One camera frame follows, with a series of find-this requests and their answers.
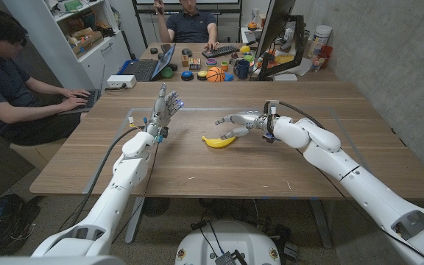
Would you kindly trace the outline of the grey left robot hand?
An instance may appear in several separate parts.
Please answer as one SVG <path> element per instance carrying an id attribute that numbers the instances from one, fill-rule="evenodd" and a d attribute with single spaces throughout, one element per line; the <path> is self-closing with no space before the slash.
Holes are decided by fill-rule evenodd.
<path id="1" fill-rule="evenodd" d="M 166 83 L 161 85 L 159 97 L 155 101 L 144 132 L 156 138 L 166 138 L 168 136 L 169 128 L 167 125 L 171 121 L 171 117 L 184 105 L 177 97 L 176 91 L 172 91 L 169 94 L 166 93 Z"/>

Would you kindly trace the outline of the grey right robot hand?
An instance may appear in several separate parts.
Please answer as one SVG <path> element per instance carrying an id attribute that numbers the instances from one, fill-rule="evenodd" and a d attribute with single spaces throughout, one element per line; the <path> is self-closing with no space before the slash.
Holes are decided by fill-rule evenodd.
<path id="1" fill-rule="evenodd" d="M 240 125 L 240 127 L 237 127 L 220 137 L 222 140 L 225 140 L 232 138 L 233 136 L 245 136 L 250 131 L 250 129 L 259 129 L 262 130 L 264 133 L 268 133 L 269 131 L 267 128 L 267 119 L 268 117 L 265 114 L 257 110 L 248 110 L 224 116 L 219 120 L 215 121 L 215 125 L 219 125 L 225 122 L 231 122 L 233 124 Z"/>

